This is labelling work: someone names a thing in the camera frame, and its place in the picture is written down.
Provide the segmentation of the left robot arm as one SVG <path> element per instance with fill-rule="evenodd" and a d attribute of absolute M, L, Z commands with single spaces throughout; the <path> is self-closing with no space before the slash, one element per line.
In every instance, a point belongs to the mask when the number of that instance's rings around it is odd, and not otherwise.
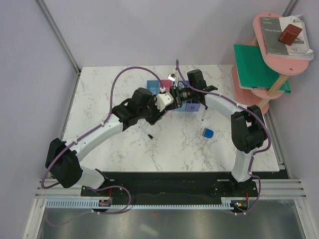
<path fill-rule="evenodd" d="M 138 88 L 131 98 L 113 107 L 106 119 L 82 135 L 67 141 L 54 139 L 49 146 L 46 173 L 50 173 L 64 188 L 79 184 L 92 188 L 99 196 L 106 195 L 110 187 L 104 176 L 97 169 L 82 167 L 80 161 L 101 143 L 135 125 L 138 120 L 155 124 L 171 103 L 173 97 L 170 93 L 153 95 L 145 88 Z"/>

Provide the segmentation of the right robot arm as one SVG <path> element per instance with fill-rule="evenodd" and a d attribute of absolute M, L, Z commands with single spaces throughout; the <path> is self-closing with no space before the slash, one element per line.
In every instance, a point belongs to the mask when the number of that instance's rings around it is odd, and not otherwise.
<path fill-rule="evenodd" d="M 269 131 L 264 123 L 261 109 L 257 105 L 242 105 L 208 86 L 200 70 L 187 73 L 188 80 L 183 81 L 183 88 L 178 82 L 172 84 L 169 93 L 174 100 L 174 108 L 180 108 L 187 101 L 195 101 L 212 108 L 230 120 L 231 139 L 236 148 L 235 164 L 231 171 L 234 180 L 228 183 L 228 190 L 234 196 L 246 191 L 245 181 L 252 175 L 252 165 L 256 153 L 269 138 Z"/>

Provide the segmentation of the blue-capped white pen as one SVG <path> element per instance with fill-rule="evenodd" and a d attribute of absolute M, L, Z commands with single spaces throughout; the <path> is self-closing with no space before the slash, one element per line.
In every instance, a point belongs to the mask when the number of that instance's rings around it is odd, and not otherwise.
<path fill-rule="evenodd" d="M 208 110 L 208 106 L 205 106 L 203 114 L 202 114 L 202 117 L 201 117 L 201 121 L 204 121 L 206 113 L 207 113 L 207 110 Z"/>

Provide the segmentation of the black-capped white pen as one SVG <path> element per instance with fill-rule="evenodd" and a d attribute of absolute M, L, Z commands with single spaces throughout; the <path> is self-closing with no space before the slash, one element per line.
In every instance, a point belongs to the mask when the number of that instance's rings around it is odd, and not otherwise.
<path fill-rule="evenodd" d="M 148 133 L 144 128 L 142 128 L 141 126 L 139 127 L 139 129 L 142 131 L 142 132 L 144 132 L 150 139 L 153 139 L 154 137 L 150 134 L 150 133 Z"/>

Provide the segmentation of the pink bin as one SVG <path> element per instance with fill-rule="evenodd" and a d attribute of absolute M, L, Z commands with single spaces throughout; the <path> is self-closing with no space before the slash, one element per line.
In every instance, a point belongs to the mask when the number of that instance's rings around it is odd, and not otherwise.
<path fill-rule="evenodd" d="M 173 81 L 171 80 L 161 80 L 159 83 L 159 92 L 160 93 L 169 93 L 170 87 L 172 87 Z"/>

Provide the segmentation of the light blue bin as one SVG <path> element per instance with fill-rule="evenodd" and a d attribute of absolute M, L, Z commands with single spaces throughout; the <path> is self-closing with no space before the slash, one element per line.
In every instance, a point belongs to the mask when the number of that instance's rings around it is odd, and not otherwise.
<path fill-rule="evenodd" d="M 184 112 L 185 109 L 186 109 L 186 102 L 182 102 L 182 106 L 180 108 L 174 109 L 173 111 L 174 112 Z"/>
<path fill-rule="evenodd" d="M 147 89 L 153 94 L 157 95 L 160 92 L 160 83 L 158 80 L 147 80 Z"/>

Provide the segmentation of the blue eraser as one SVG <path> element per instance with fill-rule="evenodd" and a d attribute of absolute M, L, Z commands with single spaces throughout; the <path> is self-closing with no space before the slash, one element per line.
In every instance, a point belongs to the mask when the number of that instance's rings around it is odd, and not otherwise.
<path fill-rule="evenodd" d="M 209 129 L 209 128 L 204 128 L 203 132 L 202 132 L 202 136 L 205 138 L 212 138 L 214 135 L 213 130 Z"/>

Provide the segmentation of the purple bin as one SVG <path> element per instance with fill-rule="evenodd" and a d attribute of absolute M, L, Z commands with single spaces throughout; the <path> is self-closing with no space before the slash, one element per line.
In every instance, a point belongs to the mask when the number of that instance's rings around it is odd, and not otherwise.
<path fill-rule="evenodd" d="M 200 103 L 197 101 L 189 100 L 186 102 L 185 111 L 186 112 L 197 112 L 199 111 Z"/>

